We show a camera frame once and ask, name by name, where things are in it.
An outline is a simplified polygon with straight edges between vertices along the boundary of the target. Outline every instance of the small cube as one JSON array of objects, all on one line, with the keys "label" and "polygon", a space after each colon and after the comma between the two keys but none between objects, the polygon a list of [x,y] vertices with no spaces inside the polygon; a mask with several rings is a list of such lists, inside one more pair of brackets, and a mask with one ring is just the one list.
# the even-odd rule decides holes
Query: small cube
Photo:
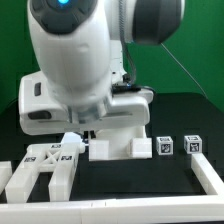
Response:
[{"label": "small cube", "polygon": [[151,138],[134,138],[131,141],[131,147],[128,152],[133,159],[152,158],[152,139]]},{"label": "small cube", "polygon": [[156,148],[160,156],[173,155],[173,140],[170,136],[157,137]]},{"label": "small cube", "polygon": [[187,154],[202,153],[202,140],[200,136],[184,136],[184,148]]}]

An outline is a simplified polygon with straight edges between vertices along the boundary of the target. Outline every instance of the green backdrop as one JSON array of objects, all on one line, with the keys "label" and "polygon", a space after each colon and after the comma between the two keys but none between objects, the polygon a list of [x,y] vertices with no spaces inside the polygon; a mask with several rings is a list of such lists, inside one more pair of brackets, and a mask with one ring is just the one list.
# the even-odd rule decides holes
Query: green backdrop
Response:
[{"label": "green backdrop", "polygon": [[[0,113],[17,97],[23,75],[38,70],[30,42],[26,0],[1,1]],[[165,45],[224,111],[224,0],[186,0],[184,21]],[[162,47],[129,45],[137,83],[159,93],[199,92]]]}]

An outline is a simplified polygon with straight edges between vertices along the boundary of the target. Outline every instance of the black and white cube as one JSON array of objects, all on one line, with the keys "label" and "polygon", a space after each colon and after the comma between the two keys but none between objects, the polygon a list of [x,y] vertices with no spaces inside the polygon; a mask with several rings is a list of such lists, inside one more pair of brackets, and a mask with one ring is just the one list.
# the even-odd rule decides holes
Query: black and white cube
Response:
[{"label": "black and white cube", "polygon": [[187,154],[202,153],[202,140],[200,136],[184,136],[184,148]]},{"label": "black and white cube", "polygon": [[173,155],[173,140],[170,136],[157,137],[156,148],[160,156]]}]

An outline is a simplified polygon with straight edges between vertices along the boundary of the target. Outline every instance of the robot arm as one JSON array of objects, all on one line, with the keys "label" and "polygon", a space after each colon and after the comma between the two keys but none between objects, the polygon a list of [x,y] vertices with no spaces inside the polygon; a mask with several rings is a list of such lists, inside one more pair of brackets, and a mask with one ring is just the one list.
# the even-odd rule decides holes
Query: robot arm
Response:
[{"label": "robot arm", "polygon": [[113,73],[124,74],[121,43],[164,41],[180,25],[183,8],[184,0],[28,0],[31,39],[41,71],[21,82],[24,132],[147,124],[152,92],[111,94]]}]

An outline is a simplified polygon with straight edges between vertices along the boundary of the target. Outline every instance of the black table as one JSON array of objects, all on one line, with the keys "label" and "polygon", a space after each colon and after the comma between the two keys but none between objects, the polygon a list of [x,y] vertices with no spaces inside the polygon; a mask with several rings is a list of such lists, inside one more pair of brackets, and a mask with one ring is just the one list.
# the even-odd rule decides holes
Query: black table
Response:
[{"label": "black table", "polygon": [[[224,178],[224,114],[203,96],[193,93],[159,94],[150,105],[147,135],[153,139],[148,160],[89,162],[88,149],[80,155],[70,200],[204,195],[184,150],[184,135],[200,135],[203,153]],[[60,142],[62,135],[27,136],[19,125],[17,102],[0,116],[0,161],[15,170],[30,144]],[[157,136],[171,136],[173,156],[158,156]],[[50,173],[41,174],[28,202],[49,201]],[[5,193],[0,203],[5,203]]]}]

